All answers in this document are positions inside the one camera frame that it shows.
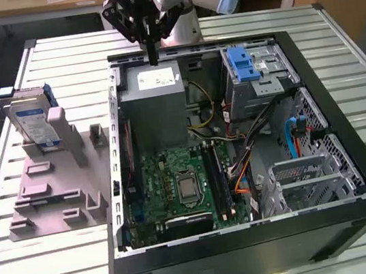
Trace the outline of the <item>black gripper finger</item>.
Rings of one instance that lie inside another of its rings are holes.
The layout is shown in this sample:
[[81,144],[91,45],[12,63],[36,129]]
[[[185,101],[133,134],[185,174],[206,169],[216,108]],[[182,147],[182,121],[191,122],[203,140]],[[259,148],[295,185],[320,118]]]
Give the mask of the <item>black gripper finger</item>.
[[155,65],[151,36],[145,25],[146,16],[136,0],[105,0],[102,16],[131,43],[138,42],[147,52],[149,64]]
[[147,24],[154,66],[158,64],[159,56],[157,47],[159,46],[160,40],[168,38],[184,9],[185,4],[179,3],[167,10],[167,12],[164,12],[162,16],[159,15],[156,7],[148,11]]

